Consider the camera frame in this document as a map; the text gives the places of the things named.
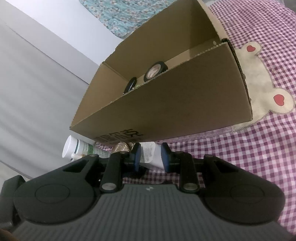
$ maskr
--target cartoon bear appliqué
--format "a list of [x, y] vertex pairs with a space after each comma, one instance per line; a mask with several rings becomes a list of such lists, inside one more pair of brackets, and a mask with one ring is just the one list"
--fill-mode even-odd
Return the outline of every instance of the cartoon bear appliqué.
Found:
[[294, 109], [293, 97], [286, 90], [273, 87], [268, 71], [257, 56], [260, 50], [257, 42], [249, 42], [241, 49], [235, 49], [246, 76], [253, 120], [232, 126], [234, 131], [260, 121], [269, 111], [285, 114]]

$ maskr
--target pink checkered fabric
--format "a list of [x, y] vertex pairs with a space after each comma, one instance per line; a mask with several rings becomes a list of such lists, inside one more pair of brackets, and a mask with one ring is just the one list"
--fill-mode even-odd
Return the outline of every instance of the pink checkered fabric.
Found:
[[[269, 70], [275, 87], [296, 99], [296, 15], [276, 1], [221, 0], [210, 7], [235, 48], [259, 42], [259, 58]], [[230, 129], [171, 139], [172, 151], [182, 150], [196, 158], [214, 154], [278, 185], [286, 196], [279, 223], [296, 234], [296, 111], [269, 113], [242, 131]], [[147, 171], [139, 180], [126, 183], [178, 183], [177, 174]]]

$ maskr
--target cardboard box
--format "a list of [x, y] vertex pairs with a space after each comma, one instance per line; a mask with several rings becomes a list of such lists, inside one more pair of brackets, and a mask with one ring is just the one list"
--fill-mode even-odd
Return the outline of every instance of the cardboard box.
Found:
[[[144, 83], [155, 62], [168, 70]], [[143, 83], [123, 95], [132, 77]], [[250, 121], [246, 84], [226, 32], [201, 0], [178, 0], [103, 62], [71, 130], [107, 145], [156, 141]]]

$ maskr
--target tape roll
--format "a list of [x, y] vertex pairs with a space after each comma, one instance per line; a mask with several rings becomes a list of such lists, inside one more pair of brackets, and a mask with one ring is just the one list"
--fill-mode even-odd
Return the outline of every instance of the tape roll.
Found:
[[137, 83], [137, 78], [136, 77], [131, 78], [131, 80], [126, 85], [126, 88], [124, 89], [123, 93], [125, 94], [131, 91], [135, 87], [136, 83]]
[[150, 79], [154, 78], [155, 76], [158, 76], [166, 70], [168, 70], [168, 67], [164, 62], [156, 62], [148, 69], [148, 71], [144, 75], [144, 82], [149, 81]]

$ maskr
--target logo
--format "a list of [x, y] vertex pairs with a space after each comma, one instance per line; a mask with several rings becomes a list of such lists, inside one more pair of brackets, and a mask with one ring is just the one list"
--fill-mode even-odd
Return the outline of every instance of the logo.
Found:
[[148, 188], [146, 188], [147, 191], [151, 191], [151, 190], [153, 190], [153, 189], [154, 189], [154, 188], [151, 187], [151, 186], [149, 186]]

